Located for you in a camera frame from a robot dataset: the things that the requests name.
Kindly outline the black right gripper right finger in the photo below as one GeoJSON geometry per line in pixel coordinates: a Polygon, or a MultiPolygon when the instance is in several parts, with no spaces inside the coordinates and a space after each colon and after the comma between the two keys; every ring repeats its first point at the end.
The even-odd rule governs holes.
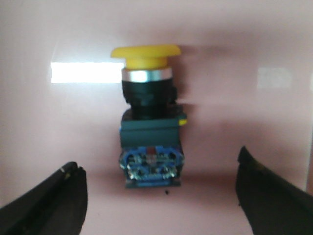
{"type": "Polygon", "coordinates": [[[311,235],[313,197],[257,161],[242,147],[236,194],[255,235],[311,235]]]}

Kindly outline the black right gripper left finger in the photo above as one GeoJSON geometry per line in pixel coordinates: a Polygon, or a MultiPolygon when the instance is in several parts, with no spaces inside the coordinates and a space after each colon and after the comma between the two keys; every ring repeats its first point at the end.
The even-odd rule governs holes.
{"type": "Polygon", "coordinates": [[[2,235],[78,235],[88,208],[86,171],[68,162],[0,209],[2,235]]]}

